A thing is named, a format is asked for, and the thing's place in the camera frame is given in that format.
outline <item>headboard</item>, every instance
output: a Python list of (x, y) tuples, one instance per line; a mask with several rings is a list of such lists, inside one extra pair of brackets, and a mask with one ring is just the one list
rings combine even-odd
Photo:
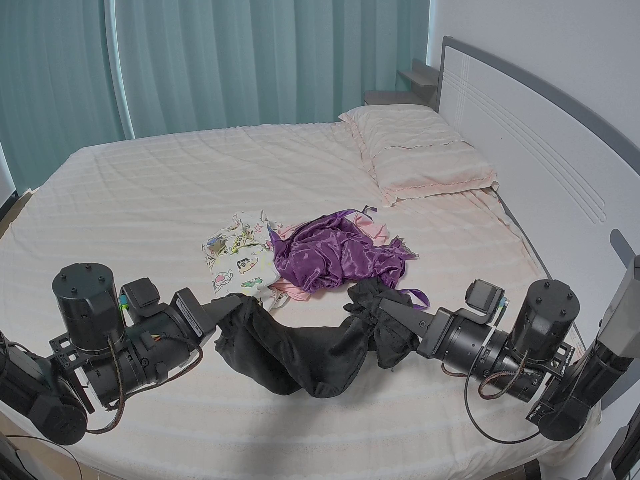
[(640, 252), (640, 150), (537, 76), (444, 37), (436, 110), (495, 165), (497, 192), (551, 276), (580, 299), (588, 345)]

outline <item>clothing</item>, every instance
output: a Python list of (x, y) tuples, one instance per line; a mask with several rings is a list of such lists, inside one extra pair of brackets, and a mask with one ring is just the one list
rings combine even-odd
[(336, 215), (299, 226), (284, 240), (270, 231), (282, 277), (309, 293), (375, 276), (395, 287), (405, 261), (415, 254), (397, 237), (389, 245), (375, 246), (353, 222)]
[[(357, 211), (354, 211), (350, 214), (345, 215), (344, 218), (353, 222), (360, 231), (362, 231), (365, 235), (370, 237), (373, 241), (373, 245), (380, 246), (380, 245), (385, 245), (388, 242), (389, 231), (387, 229), (386, 224), (375, 223), (373, 222), (373, 219), (371, 217), (369, 217), (363, 212), (357, 212)], [(299, 226), (300, 225), (287, 226), (285, 228), (278, 229), (277, 230), (278, 236), (280, 236), (280, 238), (289, 238), (291, 235), (293, 235), (293, 232)], [(293, 300), (305, 301), (305, 300), (308, 300), (309, 297), (311, 297), (311, 293), (305, 292), (304, 290), (302, 290), (302, 288), (295, 286), (295, 284), (293, 284), (290, 281), (287, 281), (284, 278), (280, 278), (278, 281), (272, 284), (271, 288), (274, 288), (276, 290), (280, 290), (286, 293)]]
[(288, 297), (269, 287), (280, 278), (273, 263), (270, 227), (275, 225), (264, 212), (260, 215), (239, 212), (228, 227), (214, 233), (202, 245), (217, 298), (244, 293), (256, 297), (269, 310)]
[(340, 395), (368, 351), (376, 351), (380, 368), (391, 368), (419, 345), (418, 336), (380, 309), (383, 299), (412, 307), (409, 295), (380, 278), (364, 279), (348, 294), (353, 302), (344, 308), (351, 315), (340, 327), (285, 327), (255, 299), (241, 297), (242, 303), (218, 323), (216, 351), (236, 372), (273, 393), (303, 388), (317, 398)]

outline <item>pillowcase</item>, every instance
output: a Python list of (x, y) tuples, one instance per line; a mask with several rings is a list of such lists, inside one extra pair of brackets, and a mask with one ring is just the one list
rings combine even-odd
[(367, 105), (340, 119), (349, 125), (385, 206), (498, 186), (491, 164), (429, 107)]

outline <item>teal curtain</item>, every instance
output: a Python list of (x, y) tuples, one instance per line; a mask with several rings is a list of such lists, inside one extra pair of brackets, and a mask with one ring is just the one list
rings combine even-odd
[(0, 0), (0, 141), (20, 189), (86, 145), (334, 121), (407, 88), (428, 20), (429, 0)]
[(0, 0), (0, 142), (18, 190), (123, 138), (104, 0)]

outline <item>bed sheet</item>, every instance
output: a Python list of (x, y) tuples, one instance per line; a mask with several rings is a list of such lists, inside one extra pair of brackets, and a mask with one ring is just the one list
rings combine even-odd
[[(117, 286), (148, 276), (163, 300), (185, 286), (214, 297), (203, 240), (237, 211), (263, 209), (284, 224), (341, 209), (377, 206), (347, 126), (263, 125), (175, 134), (84, 148), (36, 192), (0, 240), (0, 322), (10, 339), (48, 355), (64, 332), (51, 292), (60, 268), (100, 262)], [(420, 288), (434, 308), (464, 304), (475, 278), (503, 286), (510, 328), (528, 285), (543, 276), (521, 232), (491, 191), (399, 201), (374, 218), (420, 256), (398, 288)], [(346, 286), (290, 301), (273, 315), (290, 326), (338, 325)], [(411, 354), (394, 371), (370, 354), (347, 391), (313, 399), (277, 396), (204, 348), (176, 382), (127, 403), (116, 430), (71, 447), (78, 459), (126, 479), (481, 479), (571, 443), (540, 436), (495, 444), (472, 427), (464, 382)], [(479, 423), (501, 438), (534, 427), (529, 404), (486, 402), (470, 389)], [(4, 407), (28, 431), (27, 420)], [(101, 410), (90, 427), (107, 423)], [(591, 418), (592, 424), (597, 414)]]

